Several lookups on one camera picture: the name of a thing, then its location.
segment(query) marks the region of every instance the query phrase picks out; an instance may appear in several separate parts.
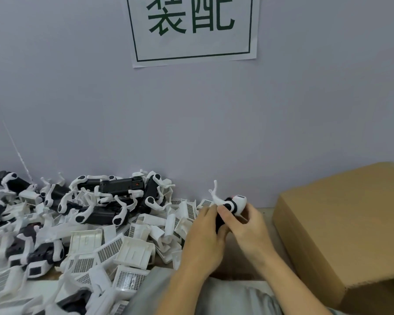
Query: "white wall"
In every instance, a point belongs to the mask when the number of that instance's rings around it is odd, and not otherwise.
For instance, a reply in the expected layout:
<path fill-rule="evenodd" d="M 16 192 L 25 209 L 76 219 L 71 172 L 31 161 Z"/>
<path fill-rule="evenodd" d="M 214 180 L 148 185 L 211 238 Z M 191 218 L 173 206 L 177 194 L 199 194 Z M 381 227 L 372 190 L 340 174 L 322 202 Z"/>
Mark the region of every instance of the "white wall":
<path fill-rule="evenodd" d="M 394 0 L 262 0 L 248 61 L 133 70 L 128 28 L 120 0 L 0 0 L 0 104 L 35 179 L 154 169 L 262 207 L 394 160 Z"/>

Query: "hand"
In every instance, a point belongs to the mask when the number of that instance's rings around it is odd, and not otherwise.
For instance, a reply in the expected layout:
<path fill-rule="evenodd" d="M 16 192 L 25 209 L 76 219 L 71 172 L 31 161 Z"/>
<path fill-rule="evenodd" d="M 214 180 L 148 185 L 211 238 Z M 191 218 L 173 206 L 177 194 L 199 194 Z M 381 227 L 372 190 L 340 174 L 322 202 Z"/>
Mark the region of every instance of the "hand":
<path fill-rule="evenodd" d="M 266 259 L 275 257 L 277 253 L 268 235 L 263 214 L 249 203 L 247 203 L 245 210 L 248 213 L 249 221 L 242 224 L 228 209 L 218 206 L 220 216 L 235 235 L 239 247 L 257 271 L 261 272 Z"/>
<path fill-rule="evenodd" d="M 221 264 L 229 232 L 227 225 L 223 225 L 216 234 L 217 213 L 216 205 L 200 210 L 182 251 L 179 271 L 191 272 L 203 281 Z"/>

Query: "chinese character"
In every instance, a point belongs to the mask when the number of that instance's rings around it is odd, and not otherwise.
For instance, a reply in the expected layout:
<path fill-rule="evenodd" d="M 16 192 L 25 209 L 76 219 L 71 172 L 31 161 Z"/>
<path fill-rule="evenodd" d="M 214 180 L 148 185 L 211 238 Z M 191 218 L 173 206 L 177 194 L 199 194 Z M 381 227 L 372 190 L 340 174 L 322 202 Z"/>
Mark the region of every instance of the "chinese character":
<path fill-rule="evenodd" d="M 172 5 L 172 4 L 182 4 L 182 0 L 170 0 L 166 1 L 165 5 Z M 160 0 L 154 0 L 151 4 L 147 6 L 147 10 L 152 9 L 155 5 L 158 6 L 158 10 L 161 10 L 161 3 Z M 156 31 L 157 28 L 159 28 L 159 35 L 163 35 L 166 32 L 168 32 L 168 28 L 163 28 L 163 23 L 165 21 L 168 22 L 168 24 L 177 32 L 179 33 L 185 33 L 186 29 L 179 28 L 178 25 L 179 23 L 182 22 L 181 18 L 179 18 L 175 23 L 173 23 L 170 18 L 175 17 L 175 16 L 185 16 L 185 12 L 177 12 L 177 13 L 168 13 L 168 10 L 166 7 L 162 8 L 163 14 L 157 14 L 157 15 L 149 15 L 148 19 L 153 20 L 153 19 L 159 19 L 158 24 L 156 24 L 153 28 L 151 28 L 149 31 L 153 32 Z"/>
<path fill-rule="evenodd" d="M 232 0 L 216 0 L 216 28 L 219 31 L 230 30 L 234 27 L 235 20 L 231 19 L 228 26 L 221 26 L 221 3 L 232 2 Z M 203 9 L 209 11 L 208 15 L 197 16 L 196 13 L 200 13 L 201 0 L 191 0 L 192 5 L 192 17 L 193 17 L 193 33 L 196 33 L 198 28 L 210 28 L 213 31 L 213 0 L 203 0 Z M 209 23 L 197 24 L 197 21 L 209 20 Z"/>

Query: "black border line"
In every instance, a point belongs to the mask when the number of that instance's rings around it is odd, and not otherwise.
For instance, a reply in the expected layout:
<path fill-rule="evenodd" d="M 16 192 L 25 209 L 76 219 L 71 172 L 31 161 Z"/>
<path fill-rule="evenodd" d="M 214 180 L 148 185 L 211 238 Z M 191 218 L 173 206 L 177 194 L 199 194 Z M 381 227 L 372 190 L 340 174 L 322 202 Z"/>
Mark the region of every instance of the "black border line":
<path fill-rule="evenodd" d="M 137 56 L 136 39 L 134 37 L 133 22 L 131 21 L 130 3 L 127 0 L 128 15 L 130 17 L 131 33 L 133 35 L 134 51 L 136 52 L 137 62 L 152 62 L 152 61 L 165 61 L 165 60 L 178 60 L 184 58 L 208 58 L 212 56 L 226 56 L 226 55 L 238 55 L 238 54 L 249 54 L 251 52 L 251 28 L 252 28 L 252 0 L 251 0 L 251 12 L 250 12 L 250 37 L 248 41 L 248 51 L 247 52 L 237 52 L 237 53 L 224 53 L 224 54 L 208 54 L 208 55 L 195 55 L 195 56 L 182 56 L 177 58 L 153 58 L 153 59 L 139 59 Z"/>

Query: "cardboard box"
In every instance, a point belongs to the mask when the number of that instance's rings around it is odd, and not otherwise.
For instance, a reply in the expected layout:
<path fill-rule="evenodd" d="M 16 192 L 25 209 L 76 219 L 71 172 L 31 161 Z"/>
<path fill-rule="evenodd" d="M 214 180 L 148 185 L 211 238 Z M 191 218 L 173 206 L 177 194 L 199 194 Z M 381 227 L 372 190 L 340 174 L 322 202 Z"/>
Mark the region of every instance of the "cardboard box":
<path fill-rule="evenodd" d="M 301 280 L 326 306 L 394 314 L 394 163 L 288 190 L 273 222 Z"/>

